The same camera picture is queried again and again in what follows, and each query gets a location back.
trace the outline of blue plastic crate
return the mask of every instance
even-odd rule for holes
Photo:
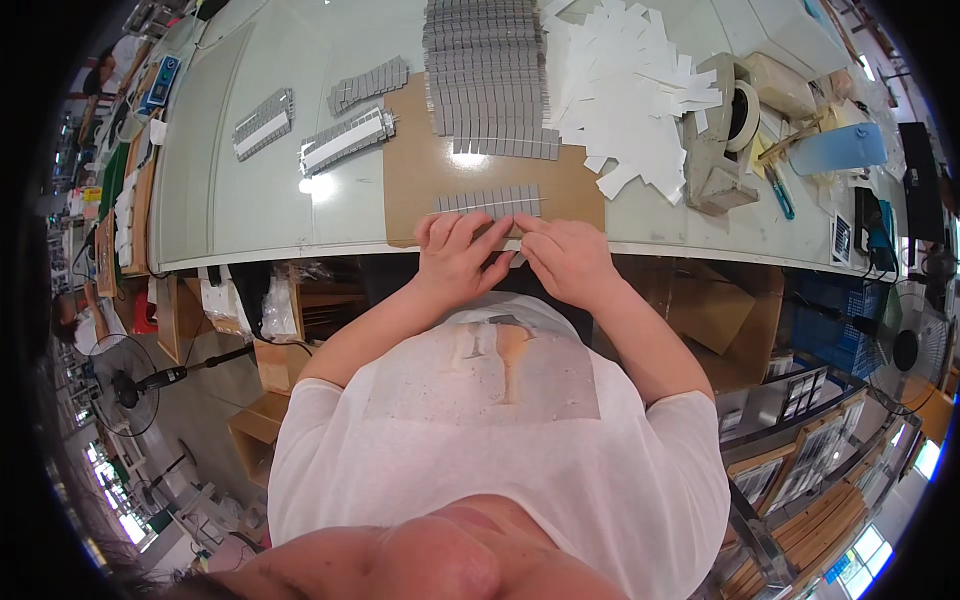
[[[881,308],[886,289],[879,283],[844,276],[804,273],[797,280],[797,293],[805,300],[837,308],[852,317],[874,317]],[[880,366],[870,343],[870,338],[852,325],[837,323],[815,310],[797,306],[791,339],[793,348],[866,379]]]

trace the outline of white t-shirt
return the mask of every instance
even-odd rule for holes
[[[270,476],[274,544],[498,494],[630,597],[686,598],[729,516],[713,403],[691,392],[644,411],[545,303],[485,300],[498,304],[405,340],[345,390],[297,385]]]
[[[126,335],[127,329],[120,322],[117,312],[113,310],[113,300],[101,298],[98,304],[100,305],[100,311],[104,313],[104,320],[107,321],[107,329],[110,334],[122,333]],[[74,347],[77,351],[86,356],[91,356],[106,350],[107,342],[97,346],[97,322],[94,320],[89,306],[77,314],[77,319],[80,320],[77,331],[74,333]]]

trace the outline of blue-handled scissors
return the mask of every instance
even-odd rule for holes
[[[786,186],[783,185],[783,181],[777,177],[777,172],[771,169],[770,165],[763,165],[763,173],[767,176],[767,180],[770,181],[770,184],[774,188],[777,202],[780,203],[780,208],[783,209],[783,216],[786,217],[787,221],[793,221],[797,213],[793,211],[793,204],[790,203],[790,197],[786,194]]]

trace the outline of work table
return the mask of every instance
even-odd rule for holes
[[[709,0],[644,4],[662,11],[668,38],[694,64],[731,50]],[[578,18],[580,5],[589,7],[589,1],[574,3],[564,18]],[[268,0],[260,6],[261,0],[233,0],[209,24],[194,29],[187,17],[170,34],[171,53],[187,66],[171,95],[167,140],[158,156],[151,222],[155,269],[405,252],[386,243],[380,149],[333,166],[312,190],[301,184],[297,152],[305,137],[342,120],[330,115],[326,103],[334,83],[397,55],[409,61],[411,73],[423,70],[424,1]],[[191,36],[201,32],[203,46],[192,56]],[[233,126],[281,87],[294,90],[293,130],[239,162],[231,147]],[[373,99],[349,113],[376,103],[382,106]],[[398,117],[401,136],[403,115]],[[764,124],[760,128],[776,137]],[[759,202],[719,218],[683,203],[673,206],[634,180],[615,202],[606,202],[611,249],[863,273],[866,262],[856,253],[852,268],[829,266],[831,214],[819,206],[810,178],[788,166],[783,171],[797,213],[789,222],[769,183],[754,174],[748,183],[759,191]],[[885,173],[875,178],[877,196],[892,204],[898,227],[905,229],[901,184]],[[852,202],[845,216],[852,219]],[[516,245],[509,242],[508,248]]]

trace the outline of black fan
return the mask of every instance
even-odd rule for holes
[[[874,318],[852,317],[799,294],[789,300],[866,335],[871,342],[868,383],[892,401],[910,404],[939,383],[947,360],[949,323],[926,301],[922,284],[902,281],[889,286]]]
[[[134,338],[111,334],[94,347],[90,356],[103,393],[93,400],[93,410],[104,426],[118,436],[132,438],[150,427],[159,408],[159,390],[199,369],[253,352],[253,345],[208,358],[191,367],[158,372],[147,350]]]

